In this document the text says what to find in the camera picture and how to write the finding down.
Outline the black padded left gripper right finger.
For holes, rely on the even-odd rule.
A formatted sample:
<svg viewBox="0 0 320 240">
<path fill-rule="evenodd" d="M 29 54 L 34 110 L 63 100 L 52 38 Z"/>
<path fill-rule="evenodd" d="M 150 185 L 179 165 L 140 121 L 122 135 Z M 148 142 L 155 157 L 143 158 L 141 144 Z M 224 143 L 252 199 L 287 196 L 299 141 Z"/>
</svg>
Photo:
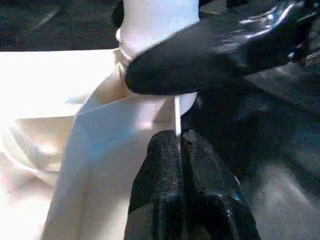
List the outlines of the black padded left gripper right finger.
<svg viewBox="0 0 320 240">
<path fill-rule="evenodd" d="M 240 185 L 212 145 L 193 130 L 186 131 L 181 140 L 190 238 L 259 240 Z"/>
</svg>

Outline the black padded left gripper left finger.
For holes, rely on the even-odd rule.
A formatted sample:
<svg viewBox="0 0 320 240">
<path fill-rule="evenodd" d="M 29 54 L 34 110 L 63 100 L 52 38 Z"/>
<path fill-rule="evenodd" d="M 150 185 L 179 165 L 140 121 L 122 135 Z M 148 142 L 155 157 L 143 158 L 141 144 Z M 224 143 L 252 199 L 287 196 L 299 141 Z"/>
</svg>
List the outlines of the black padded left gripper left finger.
<svg viewBox="0 0 320 240">
<path fill-rule="evenodd" d="M 178 138 L 157 132 L 134 178 L 129 201 L 127 240 L 181 240 L 185 231 L 184 181 Z"/>
</svg>

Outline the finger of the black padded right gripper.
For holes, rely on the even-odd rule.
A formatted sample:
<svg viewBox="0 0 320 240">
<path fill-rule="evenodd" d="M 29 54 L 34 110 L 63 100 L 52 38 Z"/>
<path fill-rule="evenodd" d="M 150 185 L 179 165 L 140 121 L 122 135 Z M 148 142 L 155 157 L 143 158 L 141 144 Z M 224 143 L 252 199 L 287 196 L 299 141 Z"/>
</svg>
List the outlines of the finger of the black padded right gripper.
<svg viewBox="0 0 320 240">
<path fill-rule="evenodd" d="M 124 80 L 137 94 L 179 95 L 303 62 L 312 25 L 312 3 L 278 3 L 265 12 L 245 5 L 146 50 L 129 64 Z"/>
<path fill-rule="evenodd" d="M 113 10 L 111 20 L 116 28 L 120 28 L 124 20 L 124 4 L 118 3 Z"/>
</svg>

